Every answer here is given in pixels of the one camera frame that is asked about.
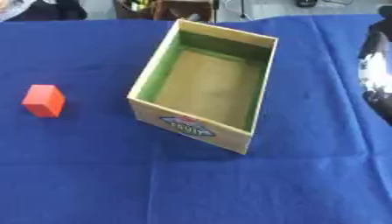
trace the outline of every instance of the box label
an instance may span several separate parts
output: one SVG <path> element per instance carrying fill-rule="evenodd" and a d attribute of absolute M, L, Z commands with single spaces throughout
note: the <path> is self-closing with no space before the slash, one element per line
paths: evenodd
<path fill-rule="evenodd" d="M 167 116 L 159 117 L 165 123 L 168 123 L 176 130 L 188 136 L 196 137 L 214 137 L 215 134 L 201 125 L 196 120 L 186 116 Z"/>

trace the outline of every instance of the blue tablecloth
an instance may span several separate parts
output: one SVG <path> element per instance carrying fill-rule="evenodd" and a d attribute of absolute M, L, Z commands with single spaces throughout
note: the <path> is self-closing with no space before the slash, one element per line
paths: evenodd
<path fill-rule="evenodd" d="M 137 122 L 125 99 L 170 22 L 0 24 L 0 223 L 392 223 L 392 128 L 361 99 L 377 16 L 278 17 L 247 156 Z M 21 105 L 31 84 L 60 119 Z"/>

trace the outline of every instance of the wooden box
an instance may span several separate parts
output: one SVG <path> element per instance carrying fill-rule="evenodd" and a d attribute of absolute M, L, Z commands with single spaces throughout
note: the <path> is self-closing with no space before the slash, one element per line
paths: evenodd
<path fill-rule="evenodd" d="M 241 154 L 277 39 L 178 20 L 128 94 L 140 121 Z"/>

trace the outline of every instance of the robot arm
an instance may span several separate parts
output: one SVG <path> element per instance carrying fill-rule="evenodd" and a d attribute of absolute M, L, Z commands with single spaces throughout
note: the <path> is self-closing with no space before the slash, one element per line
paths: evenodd
<path fill-rule="evenodd" d="M 368 105 L 392 125 L 392 74 L 388 73 L 387 60 L 392 42 L 392 6 L 381 7 L 380 14 L 384 20 L 370 26 L 360 50 L 360 84 Z"/>

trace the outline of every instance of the box bottom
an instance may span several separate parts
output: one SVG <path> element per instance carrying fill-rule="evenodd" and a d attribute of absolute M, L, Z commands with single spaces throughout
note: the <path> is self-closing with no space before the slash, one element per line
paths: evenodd
<path fill-rule="evenodd" d="M 184 47 L 154 103 L 248 130 L 263 64 Z"/>

